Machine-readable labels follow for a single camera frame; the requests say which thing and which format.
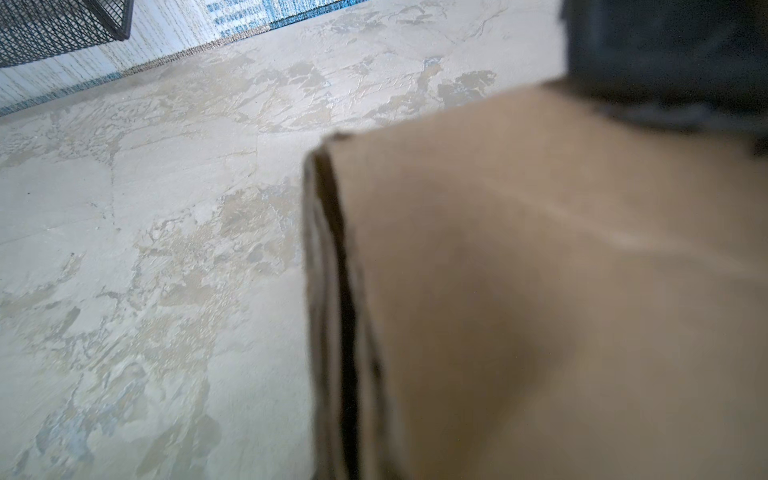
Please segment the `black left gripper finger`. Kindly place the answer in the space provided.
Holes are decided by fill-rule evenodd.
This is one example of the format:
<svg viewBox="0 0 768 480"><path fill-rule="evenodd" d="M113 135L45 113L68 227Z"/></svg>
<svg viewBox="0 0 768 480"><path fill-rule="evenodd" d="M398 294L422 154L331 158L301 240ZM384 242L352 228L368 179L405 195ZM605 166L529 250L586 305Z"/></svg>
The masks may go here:
<svg viewBox="0 0 768 480"><path fill-rule="evenodd" d="M567 78L629 123L767 132L764 1L565 1Z"/></svg>

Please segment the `brown cardboard box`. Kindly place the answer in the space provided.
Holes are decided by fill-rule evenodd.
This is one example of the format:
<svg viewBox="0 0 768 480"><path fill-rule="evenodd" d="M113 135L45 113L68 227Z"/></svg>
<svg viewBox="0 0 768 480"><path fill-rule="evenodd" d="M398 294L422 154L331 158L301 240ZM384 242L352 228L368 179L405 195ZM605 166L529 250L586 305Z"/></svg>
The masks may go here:
<svg viewBox="0 0 768 480"><path fill-rule="evenodd" d="M304 162L319 479L763 479L765 137L562 82Z"/></svg>

